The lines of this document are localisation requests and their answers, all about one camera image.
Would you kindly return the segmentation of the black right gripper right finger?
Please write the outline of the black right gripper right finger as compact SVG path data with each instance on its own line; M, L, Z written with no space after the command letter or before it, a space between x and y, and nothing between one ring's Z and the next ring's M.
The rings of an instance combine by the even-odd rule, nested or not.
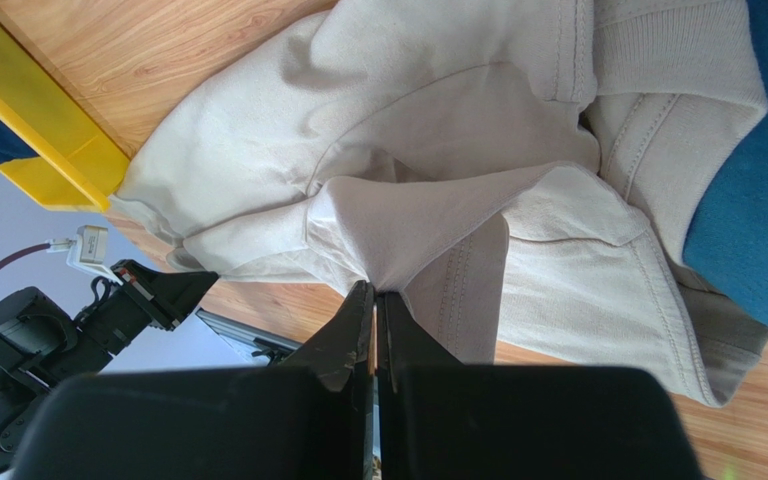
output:
M396 293L377 307L387 479L699 479L674 404L627 367L458 361Z

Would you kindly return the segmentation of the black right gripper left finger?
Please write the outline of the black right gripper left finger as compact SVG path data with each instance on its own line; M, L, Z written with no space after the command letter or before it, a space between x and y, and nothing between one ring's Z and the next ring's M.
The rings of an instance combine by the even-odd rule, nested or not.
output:
M16 479L369 479L374 290L267 367L82 376L41 406Z

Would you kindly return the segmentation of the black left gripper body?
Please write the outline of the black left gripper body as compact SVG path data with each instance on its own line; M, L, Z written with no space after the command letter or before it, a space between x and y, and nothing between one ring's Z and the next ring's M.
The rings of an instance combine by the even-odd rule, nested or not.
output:
M147 328L160 331L176 329L151 327L148 315L132 299L133 262L136 261L122 260L115 264L112 272L121 282L109 284L108 293L83 309L75 320L82 333L112 355L119 354Z

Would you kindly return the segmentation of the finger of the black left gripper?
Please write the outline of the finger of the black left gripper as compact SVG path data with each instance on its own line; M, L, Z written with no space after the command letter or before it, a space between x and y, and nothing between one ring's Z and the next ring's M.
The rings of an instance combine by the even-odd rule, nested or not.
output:
M132 299L151 327L179 327L219 280L214 272L160 273L132 263Z

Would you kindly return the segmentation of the beige t-shirt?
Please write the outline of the beige t-shirt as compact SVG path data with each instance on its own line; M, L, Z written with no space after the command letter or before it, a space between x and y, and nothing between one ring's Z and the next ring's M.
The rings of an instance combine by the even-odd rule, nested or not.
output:
M111 201L177 269L365 280L463 362L720 407L768 328L682 249L767 109L743 1L341 1L186 96Z

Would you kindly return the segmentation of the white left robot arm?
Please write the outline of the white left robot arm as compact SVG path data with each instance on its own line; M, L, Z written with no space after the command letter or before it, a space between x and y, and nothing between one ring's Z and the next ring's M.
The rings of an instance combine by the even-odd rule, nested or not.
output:
M173 331L218 281L214 272L160 273L134 260L91 282L70 316L30 286L0 301L0 474L10 469L40 405L59 384L102 371L145 329Z

